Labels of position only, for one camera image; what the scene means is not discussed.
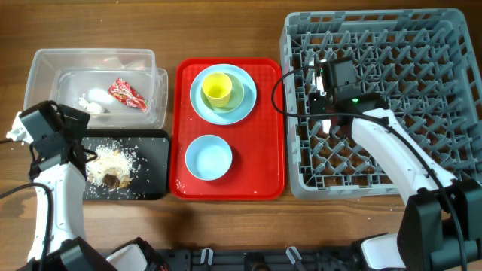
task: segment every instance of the candy wrapper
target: candy wrapper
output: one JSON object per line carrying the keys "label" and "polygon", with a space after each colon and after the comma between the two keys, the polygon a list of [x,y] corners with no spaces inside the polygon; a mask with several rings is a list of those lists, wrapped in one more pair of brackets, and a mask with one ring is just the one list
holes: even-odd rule
{"label": "candy wrapper", "polygon": [[148,110],[148,101],[140,96],[126,81],[120,78],[109,87],[108,93],[116,98],[117,101],[129,107],[139,108],[143,112]]}

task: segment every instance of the yellow cup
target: yellow cup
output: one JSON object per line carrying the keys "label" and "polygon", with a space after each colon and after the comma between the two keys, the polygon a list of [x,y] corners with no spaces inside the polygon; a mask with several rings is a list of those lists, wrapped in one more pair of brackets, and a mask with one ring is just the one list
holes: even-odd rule
{"label": "yellow cup", "polygon": [[211,73],[204,78],[203,92],[209,103],[215,107],[223,107],[228,104],[233,82],[229,76],[221,72]]}

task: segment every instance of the plastic bin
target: plastic bin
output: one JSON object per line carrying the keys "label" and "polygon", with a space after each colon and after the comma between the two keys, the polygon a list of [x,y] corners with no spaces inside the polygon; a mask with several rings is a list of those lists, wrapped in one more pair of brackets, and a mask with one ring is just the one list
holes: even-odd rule
{"label": "plastic bin", "polygon": [[[122,78],[148,101],[146,112],[130,108],[108,88]],[[51,99],[84,110],[79,98],[96,102],[103,114],[91,114],[89,128],[160,129],[167,106],[167,73],[156,68],[151,50],[43,49],[30,69],[23,108]]]}
{"label": "plastic bin", "polygon": [[[351,56],[363,93],[380,93],[406,131],[460,179],[482,181],[479,69],[457,9],[292,13],[279,41],[283,73],[315,58]],[[313,72],[284,80],[286,108],[307,114]],[[301,199],[397,193],[352,139],[324,134],[309,118],[288,118],[291,191]]]}

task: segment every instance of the clear plastic container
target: clear plastic container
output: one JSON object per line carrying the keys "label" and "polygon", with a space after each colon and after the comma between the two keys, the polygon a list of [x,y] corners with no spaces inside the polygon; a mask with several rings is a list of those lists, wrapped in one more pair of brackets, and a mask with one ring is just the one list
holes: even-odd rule
{"label": "clear plastic container", "polygon": [[[148,101],[148,109],[121,104],[108,88],[122,78]],[[79,104],[101,105],[105,112],[90,114],[88,127],[160,129],[167,106],[167,73],[156,68],[155,55],[143,49],[42,49],[30,69],[23,108],[51,99],[82,111]]]}

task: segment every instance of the green plate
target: green plate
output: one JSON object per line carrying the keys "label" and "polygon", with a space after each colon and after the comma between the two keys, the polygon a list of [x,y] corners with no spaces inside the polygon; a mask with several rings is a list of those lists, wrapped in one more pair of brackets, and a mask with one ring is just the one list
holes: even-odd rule
{"label": "green plate", "polygon": [[214,111],[215,113],[227,113],[231,112],[232,110],[236,109],[244,99],[244,87],[243,83],[234,75],[226,74],[233,82],[233,89],[231,90],[231,96],[229,97],[229,102],[222,108],[217,108],[209,103],[209,100],[204,94],[204,91],[201,92],[201,99],[203,100],[204,105]]}

